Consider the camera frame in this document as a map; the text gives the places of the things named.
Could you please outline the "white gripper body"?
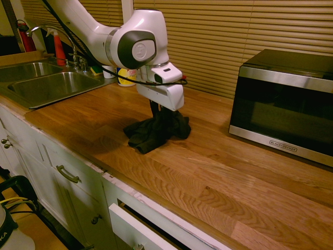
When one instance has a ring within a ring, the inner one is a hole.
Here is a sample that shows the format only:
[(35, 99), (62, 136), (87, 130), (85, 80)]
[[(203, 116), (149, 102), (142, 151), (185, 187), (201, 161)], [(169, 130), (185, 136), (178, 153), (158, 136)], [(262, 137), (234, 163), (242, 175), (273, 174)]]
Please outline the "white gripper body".
[(184, 106), (184, 90), (182, 85), (143, 85), (137, 84), (138, 93), (161, 106), (177, 111)]

